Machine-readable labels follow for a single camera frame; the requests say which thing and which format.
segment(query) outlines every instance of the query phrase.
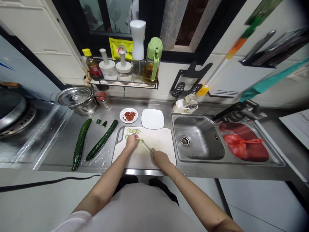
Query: stainless steel pot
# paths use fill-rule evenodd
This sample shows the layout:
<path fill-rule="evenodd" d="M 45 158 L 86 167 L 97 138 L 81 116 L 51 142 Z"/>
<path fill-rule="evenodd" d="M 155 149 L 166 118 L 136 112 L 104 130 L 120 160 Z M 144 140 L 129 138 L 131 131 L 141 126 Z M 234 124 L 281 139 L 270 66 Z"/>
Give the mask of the stainless steel pot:
<path fill-rule="evenodd" d="M 93 87 L 76 86 L 58 93 L 55 102 L 58 105 L 69 107 L 74 112 L 87 116 L 93 114 L 98 104 L 94 98 Z"/>
<path fill-rule="evenodd" d="M 11 90 L 0 91 L 0 131 L 11 126 L 25 112 L 25 98 Z"/>

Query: plate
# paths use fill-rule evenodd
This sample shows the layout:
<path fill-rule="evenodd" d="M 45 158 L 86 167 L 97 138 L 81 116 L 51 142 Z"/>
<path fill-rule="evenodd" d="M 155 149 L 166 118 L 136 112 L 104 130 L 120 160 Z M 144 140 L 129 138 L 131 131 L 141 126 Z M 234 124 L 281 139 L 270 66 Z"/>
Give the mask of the plate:
<path fill-rule="evenodd" d="M 161 129 L 164 126 L 164 116 L 162 111 L 146 109 L 142 112 L 142 126 L 148 129 Z"/>
<path fill-rule="evenodd" d="M 133 119 L 132 121 L 125 121 L 125 120 L 123 119 L 123 117 L 126 118 L 126 117 L 125 117 L 125 113 L 128 112 L 128 111 L 129 111 L 129 112 L 134 112 L 134 113 L 135 113 L 135 117 L 134 117 L 134 119 Z M 134 109 L 134 108 L 125 108 L 125 109 L 123 109 L 123 110 L 120 112 L 119 117 L 120 117 L 120 120 L 121 120 L 122 122 L 127 123 L 127 124 L 130 124 L 130 123 L 133 123 L 133 122 L 136 121 L 136 119 L 138 118 L 138 112 L 137 112 L 137 110 Z"/>

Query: kitchen sink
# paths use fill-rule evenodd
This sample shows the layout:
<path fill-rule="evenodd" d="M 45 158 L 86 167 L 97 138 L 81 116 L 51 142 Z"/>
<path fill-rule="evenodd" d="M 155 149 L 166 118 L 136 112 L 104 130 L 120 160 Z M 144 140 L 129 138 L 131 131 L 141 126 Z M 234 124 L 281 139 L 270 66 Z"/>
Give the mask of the kitchen sink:
<path fill-rule="evenodd" d="M 182 161 L 220 160 L 225 149 L 208 118 L 178 117 L 174 121 L 178 156 Z"/>
<path fill-rule="evenodd" d="M 285 166 L 279 152 L 254 123 L 214 123 L 212 116 L 172 114 L 178 158 L 192 163 L 230 163 L 243 165 Z M 245 140 L 263 139 L 262 143 L 246 144 L 246 156 L 236 157 L 224 141 L 227 134 Z"/>

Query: white shirt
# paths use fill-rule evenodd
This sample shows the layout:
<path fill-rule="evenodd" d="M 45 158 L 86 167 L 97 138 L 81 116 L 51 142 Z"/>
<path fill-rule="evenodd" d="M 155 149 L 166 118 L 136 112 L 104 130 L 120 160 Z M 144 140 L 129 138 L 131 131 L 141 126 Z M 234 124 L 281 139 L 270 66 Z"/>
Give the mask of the white shirt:
<path fill-rule="evenodd" d="M 161 189 L 143 183 L 125 185 L 94 217 L 72 213 L 54 232 L 199 231 Z"/>

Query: yellow cap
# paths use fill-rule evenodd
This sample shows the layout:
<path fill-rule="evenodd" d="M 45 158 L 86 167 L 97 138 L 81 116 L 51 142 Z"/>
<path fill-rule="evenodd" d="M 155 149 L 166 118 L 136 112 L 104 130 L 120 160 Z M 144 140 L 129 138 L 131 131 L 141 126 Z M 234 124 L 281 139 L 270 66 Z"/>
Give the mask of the yellow cap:
<path fill-rule="evenodd" d="M 89 48 L 84 48 L 84 49 L 82 49 L 82 51 L 83 51 L 83 54 L 85 56 L 92 56 L 91 51 L 90 51 Z"/>

